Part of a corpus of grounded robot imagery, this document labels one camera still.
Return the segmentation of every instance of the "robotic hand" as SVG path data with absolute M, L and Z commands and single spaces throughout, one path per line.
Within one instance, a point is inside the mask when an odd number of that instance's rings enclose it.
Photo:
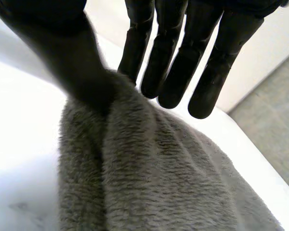
M 167 109 L 176 107 L 195 73 L 219 19 L 220 26 L 207 66 L 189 102 L 199 119 L 212 112 L 242 46 L 282 0 L 125 0 L 130 29 L 118 71 L 135 84 L 157 11 L 158 34 L 144 73 L 142 94 Z M 185 35 L 171 68 L 170 62 L 186 13 Z
M 176 107 L 221 18 L 214 48 L 188 107 L 193 117 L 206 118 L 241 47 L 282 2 L 125 0 L 131 26 L 118 71 L 136 82 L 156 9 L 158 34 L 141 90 L 147 98 L 158 96 L 164 108 Z M 63 90 L 107 113 L 116 94 L 114 73 L 105 70 L 100 60 L 94 30 L 83 12 L 85 4 L 86 0 L 0 0 L 0 18 L 40 57 Z M 184 39 L 166 78 L 184 13 Z

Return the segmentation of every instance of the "gray floor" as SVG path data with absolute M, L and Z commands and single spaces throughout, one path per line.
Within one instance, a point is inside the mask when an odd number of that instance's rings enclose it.
M 289 185 L 289 59 L 230 116 Z

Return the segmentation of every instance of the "gray fleece fabric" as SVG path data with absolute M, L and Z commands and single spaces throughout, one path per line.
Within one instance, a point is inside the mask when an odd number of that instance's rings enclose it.
M 112 81 L 107 115 L 74 99 L 63 111 L 62 231 L 283 230 L 213 141 Z

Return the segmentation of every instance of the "fuzzy towel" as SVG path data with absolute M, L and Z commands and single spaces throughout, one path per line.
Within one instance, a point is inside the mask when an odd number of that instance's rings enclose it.
M 63 111 L 61 230 L 283 230 L 208 137 L 114 77 L 107 115 L 74 99 Z

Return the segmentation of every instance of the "white wall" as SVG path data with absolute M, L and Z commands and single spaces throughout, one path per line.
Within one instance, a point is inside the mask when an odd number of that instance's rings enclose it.
M 126 31 L 129 28 L 124 0 L 88 1 L 86 11 L 97 33 L 123 48 Z M 157 24 L 155 23 L 145 60 L 148 59 L 156 32 Z M 187 90 L 185 101 L 189 100 L 205 67 L 214 43 L 213 39 Z M 279 8 L 266 18 L 263 26 L 242 49 L 228 76 L 217 106 L 225 112 L 230 111 L 288 56 L 289 8 Z M 1 21 L 0 61 L 51 81 L 50 75 L 38 58 Z

